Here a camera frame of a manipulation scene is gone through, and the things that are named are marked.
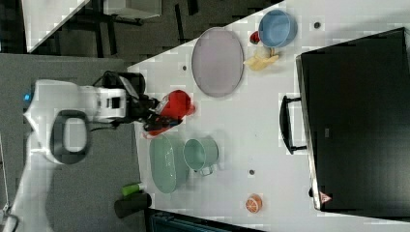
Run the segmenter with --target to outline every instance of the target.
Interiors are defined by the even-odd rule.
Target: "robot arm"
[[[46,159],[34,133],[27,140],[25,164],[5,232],[52,231],[45,215],[45,201],[57,163]]]
[[[90,123],[118,127],[137,121],[149,131],[181,122],[157,114],[159,101],[144,95],[144,90],[143,76],[135,73],[106,72],[102,87],[56,80],[36,82],[24,113],[33,129],[27,162],[4,231],[52,231],[45,201],[53,172],[60,164],[85,158],[91,144]]]

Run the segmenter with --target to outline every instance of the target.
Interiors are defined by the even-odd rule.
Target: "red warning label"
[[[320,202],[322,202],[322,204],[325,204],[326,202],[332,200],[332,197],[326,195],[325,193],[321,191],[319,191],[319,194],[320,194]]]

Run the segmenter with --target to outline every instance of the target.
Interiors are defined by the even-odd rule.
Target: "gray plate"
[[[205,31],[195,44],[192,74],[206,95],[220,98],[232,93],[242,78],[244,54],[236,35],[223,28]]]

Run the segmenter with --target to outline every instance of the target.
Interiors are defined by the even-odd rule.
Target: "small dark dot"
[[[315,22],[313,26],[314,28],[318,29],[321,26],[321,24],[320,22]]]

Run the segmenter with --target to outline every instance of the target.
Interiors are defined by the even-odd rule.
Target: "blue bowl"
[[[265,46],[283,47],[295,39],[298,24],[290,14],[281,10],[273,10],[262,17],[258,32]]]

